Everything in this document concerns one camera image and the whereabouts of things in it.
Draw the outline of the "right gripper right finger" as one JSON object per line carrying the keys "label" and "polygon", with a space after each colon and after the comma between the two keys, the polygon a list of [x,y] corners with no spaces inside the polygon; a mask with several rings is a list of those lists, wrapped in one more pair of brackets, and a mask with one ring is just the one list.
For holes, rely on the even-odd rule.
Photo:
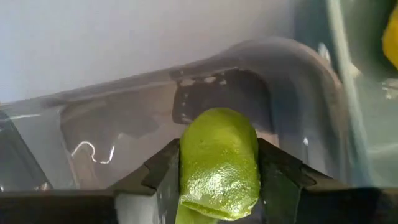
{"label": "right gripper right finger", "polygon": [[257,141],[265,224],[398,224],[398,188],[350,187]]}

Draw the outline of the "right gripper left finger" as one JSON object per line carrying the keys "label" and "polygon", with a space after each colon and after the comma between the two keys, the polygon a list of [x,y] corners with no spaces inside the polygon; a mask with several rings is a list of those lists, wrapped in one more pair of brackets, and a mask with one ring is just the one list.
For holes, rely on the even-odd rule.
{"label": "right gripper left finger", "polygon": [[0,193],[0,224],[174,224],[179,143],[106,189]]}

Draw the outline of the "green lime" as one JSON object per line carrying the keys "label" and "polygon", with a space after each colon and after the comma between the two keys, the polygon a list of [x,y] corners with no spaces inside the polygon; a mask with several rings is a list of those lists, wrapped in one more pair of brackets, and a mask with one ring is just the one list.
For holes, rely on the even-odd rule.
{"label": "green lime", "polygon": [[259,199],[257,133],[229,108],[212,108],[186,128],[180,144],[180,204],[205,217],[235,221]]}

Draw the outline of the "yellow lemon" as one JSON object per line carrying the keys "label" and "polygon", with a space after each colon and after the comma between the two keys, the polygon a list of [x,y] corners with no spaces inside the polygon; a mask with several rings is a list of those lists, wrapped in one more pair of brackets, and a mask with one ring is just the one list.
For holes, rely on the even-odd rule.
{"label": "yellow lemon", "polygon": [[383,33],[382,50],[388,61],[398,70],[398,2]]}

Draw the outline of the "clear tray with fruit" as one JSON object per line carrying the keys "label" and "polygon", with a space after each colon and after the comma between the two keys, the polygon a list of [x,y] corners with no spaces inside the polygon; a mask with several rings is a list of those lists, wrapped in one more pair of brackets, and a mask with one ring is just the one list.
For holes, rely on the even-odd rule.
{"label": "clear tray with fruit", "polygon": [[333,69],[285,38],[252,40],[187,65],[0,106],[0,190],[105,188],[210,108],[350,181],[349,119]]}

